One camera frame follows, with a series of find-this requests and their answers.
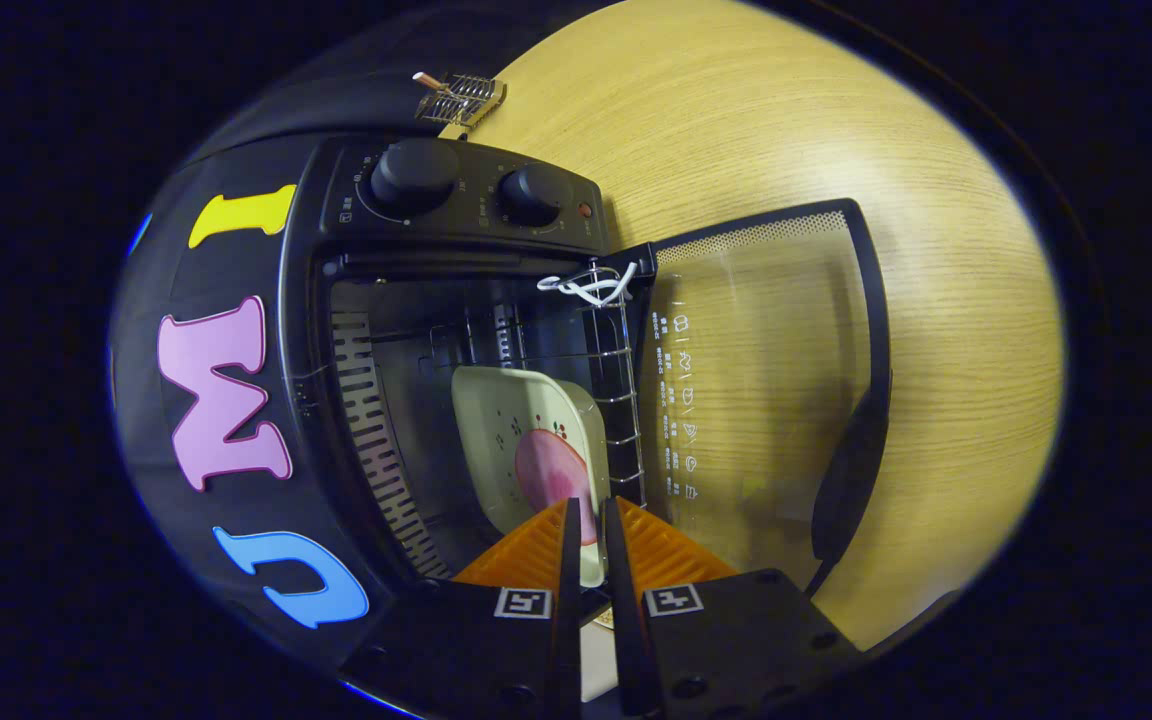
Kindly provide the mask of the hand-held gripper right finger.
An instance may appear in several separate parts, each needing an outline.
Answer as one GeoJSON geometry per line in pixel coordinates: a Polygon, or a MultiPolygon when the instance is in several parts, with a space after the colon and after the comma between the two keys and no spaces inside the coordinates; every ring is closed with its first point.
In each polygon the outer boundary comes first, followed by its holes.
{"type": "Polygon", "coordinates": [[[782,719],[863,664],[783,571],[733,570],[623,498],[602,529],[628,717],[782,719]]]}

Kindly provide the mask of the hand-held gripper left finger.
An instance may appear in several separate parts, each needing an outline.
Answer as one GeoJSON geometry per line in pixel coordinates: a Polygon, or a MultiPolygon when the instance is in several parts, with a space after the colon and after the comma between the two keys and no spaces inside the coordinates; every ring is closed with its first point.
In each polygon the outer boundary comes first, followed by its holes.
{"type": "Polygon", "coordinates": [[[339,679],[419,719],[577,719],[579,541],[579,503],[550,506],[456,579],[399,596],[339,679]]]}

